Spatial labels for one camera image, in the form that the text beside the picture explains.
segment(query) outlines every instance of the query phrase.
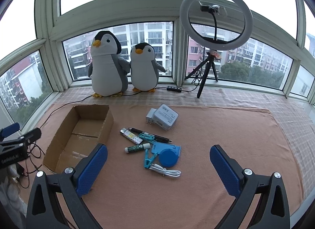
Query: pen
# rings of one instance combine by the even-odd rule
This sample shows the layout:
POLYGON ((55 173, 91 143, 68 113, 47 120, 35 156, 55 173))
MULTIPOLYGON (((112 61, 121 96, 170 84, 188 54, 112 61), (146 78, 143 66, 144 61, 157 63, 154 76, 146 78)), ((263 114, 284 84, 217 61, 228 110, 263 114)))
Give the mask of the pen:
POLYGON ((172 142, 172 140, 165 138, 165 137, 161 137, 161 136, 157 136, 154 134, 150 134, 148 132, 144 132, 142 130, 136 129, 136 128, 128 128, 129 131, 133 132, 133 133, 138 133, 138 134, 148 134, 151 136, 154 136, 155 140, 159 141, 159 142, 163 142, 163 143, 168 143, 168 142, 172 142))

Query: silver screw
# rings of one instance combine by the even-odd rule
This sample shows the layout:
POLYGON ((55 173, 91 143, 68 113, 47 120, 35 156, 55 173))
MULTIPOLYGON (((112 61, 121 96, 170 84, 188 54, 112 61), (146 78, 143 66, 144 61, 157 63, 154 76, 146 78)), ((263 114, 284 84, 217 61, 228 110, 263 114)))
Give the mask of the silver screw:
POLYGON ((37 174, 36 174, 36 176, 37 176, 37 177, 41 177, 43 174, 44 174, 43 171, 38 171, 37 174))
POLYGON ((70 173, 72 173, 72 171, 73 171, 72 167, 68 167, 68 168, 65 169, 65 173, 66 174, 70 174, 70 173))
POLYGON ((280 178, 280 177, 281 177, 281 175, 280 175, 279 172, 275 172, 275 173, 274 173, 274 176, 275 176, 276 178, 280 178))
POLYGON ((250 170, 250 169, 248 169, 248 168, 246 168, 245 170, 244 170, 244 173, 246 174, 246 175, 251 175, 253 172, 250 170))

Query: plaid cloth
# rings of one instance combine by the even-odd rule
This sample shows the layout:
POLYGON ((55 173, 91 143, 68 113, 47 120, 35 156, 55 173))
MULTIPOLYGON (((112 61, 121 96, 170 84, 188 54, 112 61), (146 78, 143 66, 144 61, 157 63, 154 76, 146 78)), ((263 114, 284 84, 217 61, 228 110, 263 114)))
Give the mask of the plaid cloth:
MULTIPOLYGON (((63 92, 55 103, 80 101, 92 95, 88 87, 70 88, 63 92)), ((125 95, 134 94, 129 86, 125 95)), ((315 187, 315 125, 305 112, 300 102, 283 96, 240 89, 214 89, 204 87, 200 99, 193 92, 172 92, 156 89, 155 93, 142 92, 129 97, 89 97, 84 104, 107 105, 166 105, 248 107, 270 110, 280 128, 283 130, 301 172, 303 198, 305 199, 315 187)))

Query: ring light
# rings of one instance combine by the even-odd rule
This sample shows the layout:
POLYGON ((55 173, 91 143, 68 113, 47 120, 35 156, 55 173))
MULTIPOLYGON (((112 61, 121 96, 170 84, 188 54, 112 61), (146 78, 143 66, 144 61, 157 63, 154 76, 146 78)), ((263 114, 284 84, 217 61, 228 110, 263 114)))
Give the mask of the ring light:
POLYGON ((233 1, 235 2, 235 4, 238 5, 238 7, 243 12, 244 20, 245 20, 244 29, 240 36, 224 44, 207 41, 193 29, 189 21, 189 8, 194 1, 195 0, 183 0, 181 4, 181 8, 180 8, 181 23, 185 31, 187 32, 187 34, 194 41, 196 41, 200 45, 205 46, 207 48, 210 48, 213 50, 221 50, 221 51, 236 49, 238 47, 241 47, 244 43, 246 43, 246 41, 248 41, 253 31, 253 16, 250 9, 248 8, 248 6, 245 4, 243 0, 233 0, 233 1))

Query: blue round disc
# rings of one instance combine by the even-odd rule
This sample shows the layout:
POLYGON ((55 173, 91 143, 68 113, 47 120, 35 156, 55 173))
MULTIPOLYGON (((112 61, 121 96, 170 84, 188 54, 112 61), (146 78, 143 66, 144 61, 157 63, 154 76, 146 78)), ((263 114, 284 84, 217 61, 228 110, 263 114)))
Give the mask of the blue round disc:
POLYGON ((178 156, 172 149, 164 149, 160 152, 158 159, 163 167, 169 168, 176 164, 178 156))

